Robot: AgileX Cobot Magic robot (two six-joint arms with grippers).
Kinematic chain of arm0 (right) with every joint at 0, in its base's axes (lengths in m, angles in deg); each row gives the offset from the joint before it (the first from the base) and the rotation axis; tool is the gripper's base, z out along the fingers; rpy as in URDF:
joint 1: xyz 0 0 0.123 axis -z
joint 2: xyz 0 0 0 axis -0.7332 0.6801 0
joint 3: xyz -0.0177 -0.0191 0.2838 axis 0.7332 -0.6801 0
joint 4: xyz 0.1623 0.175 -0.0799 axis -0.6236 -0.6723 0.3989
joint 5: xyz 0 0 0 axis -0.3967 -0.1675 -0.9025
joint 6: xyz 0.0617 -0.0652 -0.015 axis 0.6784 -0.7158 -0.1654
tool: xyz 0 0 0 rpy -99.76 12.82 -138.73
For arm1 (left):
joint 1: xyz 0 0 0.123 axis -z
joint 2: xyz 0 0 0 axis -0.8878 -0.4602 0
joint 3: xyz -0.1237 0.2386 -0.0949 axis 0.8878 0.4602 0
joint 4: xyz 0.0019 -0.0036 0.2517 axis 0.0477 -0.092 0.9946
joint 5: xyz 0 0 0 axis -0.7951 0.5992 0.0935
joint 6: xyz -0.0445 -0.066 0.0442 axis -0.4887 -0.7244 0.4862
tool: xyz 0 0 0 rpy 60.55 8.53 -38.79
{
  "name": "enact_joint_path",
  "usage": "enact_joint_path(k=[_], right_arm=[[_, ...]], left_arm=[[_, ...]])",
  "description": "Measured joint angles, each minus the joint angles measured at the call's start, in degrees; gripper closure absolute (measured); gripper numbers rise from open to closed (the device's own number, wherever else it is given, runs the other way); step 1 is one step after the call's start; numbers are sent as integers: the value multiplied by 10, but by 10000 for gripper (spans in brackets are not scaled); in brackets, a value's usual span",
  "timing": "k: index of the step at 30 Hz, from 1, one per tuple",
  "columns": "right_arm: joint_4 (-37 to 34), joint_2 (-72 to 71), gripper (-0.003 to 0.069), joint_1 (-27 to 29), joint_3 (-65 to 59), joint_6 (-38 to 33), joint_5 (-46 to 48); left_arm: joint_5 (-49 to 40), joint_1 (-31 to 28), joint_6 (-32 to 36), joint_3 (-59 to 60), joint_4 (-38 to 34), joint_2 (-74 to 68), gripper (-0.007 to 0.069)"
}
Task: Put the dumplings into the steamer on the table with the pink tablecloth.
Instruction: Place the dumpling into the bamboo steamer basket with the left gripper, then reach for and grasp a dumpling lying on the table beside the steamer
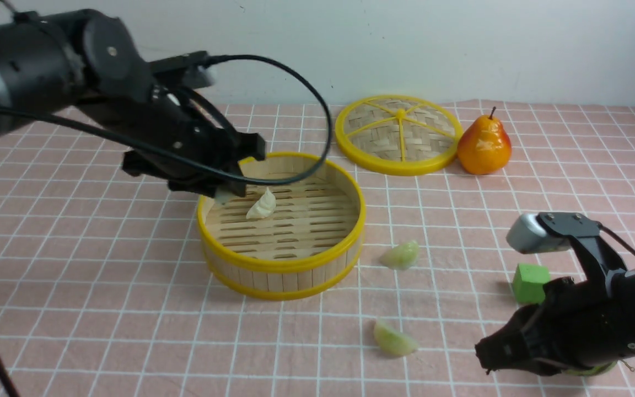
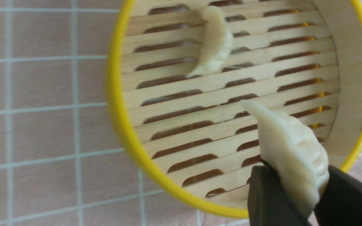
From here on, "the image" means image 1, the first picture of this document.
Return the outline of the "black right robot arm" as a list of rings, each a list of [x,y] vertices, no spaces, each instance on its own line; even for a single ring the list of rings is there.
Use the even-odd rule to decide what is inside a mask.
[[[635,357],[635,270],[613,274],[610,286],[607,296],[601,283],[548,282],[542,303],[517,309],[475,345],[481,367],[548,377]]]

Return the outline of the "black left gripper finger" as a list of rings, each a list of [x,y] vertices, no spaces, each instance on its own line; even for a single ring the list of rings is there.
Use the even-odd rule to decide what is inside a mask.
[[[214,192],[213,200],[214,203],[220,206],[224,206],[235,199],[243,199],[246,195],[246,185],[245,184],[229,184],[229,185],[221,185],[217,186]]]

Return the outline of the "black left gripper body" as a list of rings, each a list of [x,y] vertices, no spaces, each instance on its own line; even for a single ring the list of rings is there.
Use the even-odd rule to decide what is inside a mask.
[[[239,162],[264,160],[265,139],[227,124],[217,127],[189,98],[172,100],[162,88],[132,88],[121,93],[122,129],[133,138],[123,156],[130,176],[164,179],[172,191],[213,197],[217,186],[245,184]]]

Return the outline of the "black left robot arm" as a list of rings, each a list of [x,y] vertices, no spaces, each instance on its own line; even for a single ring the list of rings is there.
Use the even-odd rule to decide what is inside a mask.
[[[53,115],[75,106],[99,126],[196,163],[242,176],[245,158],[265,160],[266,143],[196,105],[209,86],[204,51],[146,61],[120,19],[84,9],[23,13],[0,25],[0,106]]]

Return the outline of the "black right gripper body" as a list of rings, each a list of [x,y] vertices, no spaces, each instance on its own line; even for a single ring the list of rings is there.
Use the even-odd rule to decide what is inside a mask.
[[[545,300],[519,308],[475,345],[487,372],[517,370],[543,377],[585,370],[633,355],[635,336],[601,281],[562,277],[544,286]]]

